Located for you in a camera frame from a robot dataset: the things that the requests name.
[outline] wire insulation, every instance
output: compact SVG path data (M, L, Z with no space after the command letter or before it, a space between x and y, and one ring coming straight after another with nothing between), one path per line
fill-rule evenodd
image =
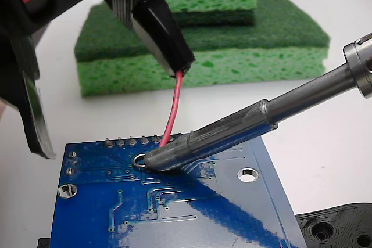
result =
M182 87L182 72L179 71L179 72L176 72L176 87L174 89L172 109L170 111L167 127L165 128L163 138L159 144L160 148L168 143L170 134L172 133L173 124L174 124L174 121L177 115L178 104L180 102L181 87Z

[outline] stacked sponges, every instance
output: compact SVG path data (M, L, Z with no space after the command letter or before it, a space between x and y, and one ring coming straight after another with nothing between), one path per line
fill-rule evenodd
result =
M313 78L324 70L329 37L289 0L167 2L196 57L186 87ZM91 9L75 53L83 96L174 87L106 5Z

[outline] blue circuit board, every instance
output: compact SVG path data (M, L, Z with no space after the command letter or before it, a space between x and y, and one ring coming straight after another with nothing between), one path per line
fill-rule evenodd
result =
M66 145L51 248L306 247L260 138L167 173L133 165L147 139Z

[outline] mounting hole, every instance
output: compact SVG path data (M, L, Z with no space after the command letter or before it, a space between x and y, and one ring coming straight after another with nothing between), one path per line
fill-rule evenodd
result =
M242 168L238 171L238 178L242 182L254 182L258 179L258 172L254 168Z
M370 247L372 239L369 235L361 235L357 239L357 243L360 247Z
M320 241L326 241L333 236L333 227L326 222L320 222L312 228L312 234Z
M77 194L77 187L73 184L64 184L58 187L57 195L62 199L71 199Z

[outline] white surface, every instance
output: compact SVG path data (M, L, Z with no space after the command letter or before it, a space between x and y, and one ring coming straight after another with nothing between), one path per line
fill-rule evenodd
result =
M80 98L74 45L89 7L99 1L84 0L54 20L37 48L37 85L58 158L44 160L28 151L15 110L7 108L0 121L0 247L36 247L38 238L50 235L66 143L163 132L172 90ZM372 32L372 0L291 1L331 36L327 70L344 63L344 45ZM304 82L184 89L174 130L195 130ZM263 137L296 214L372 202L371 110L372 100L364 100L355 89Z

